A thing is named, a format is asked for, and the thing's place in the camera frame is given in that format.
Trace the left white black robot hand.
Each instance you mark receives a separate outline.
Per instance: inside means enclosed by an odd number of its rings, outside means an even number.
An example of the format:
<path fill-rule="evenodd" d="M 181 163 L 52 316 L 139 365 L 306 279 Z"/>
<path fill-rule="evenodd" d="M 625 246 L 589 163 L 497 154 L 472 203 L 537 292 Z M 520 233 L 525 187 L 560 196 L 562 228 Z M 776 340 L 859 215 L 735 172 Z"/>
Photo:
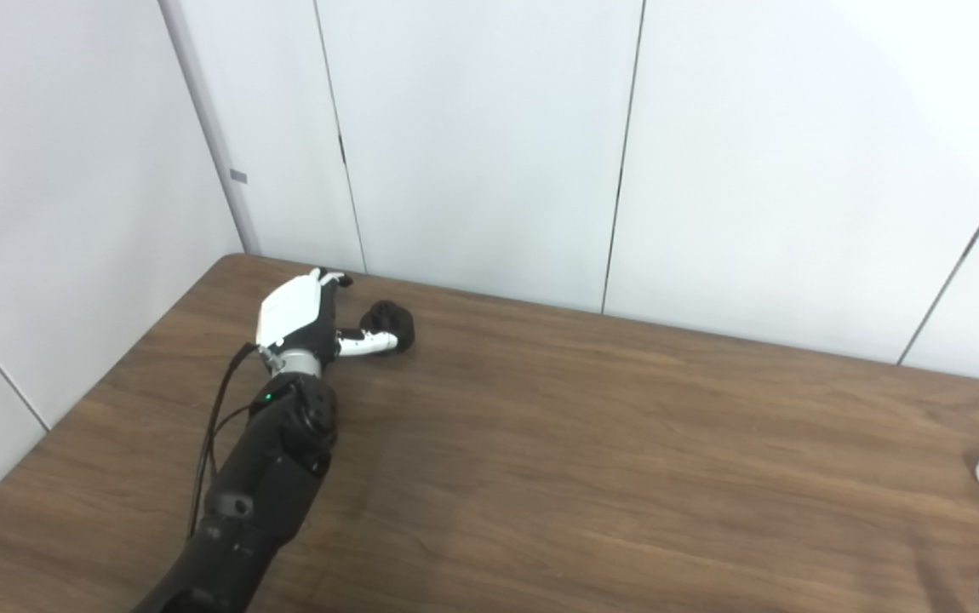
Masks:
<path fill-rule="evenodd" d="M 260 306 L 257 352 L 272 376 L 319 377 L 338 358 L 405 352 L 415 340 L 409 310 L 378 301 L 356 329 L 336 322 L 336 295 L 353 279 L 345 272 L 315 268 L 275 289 Z"/>

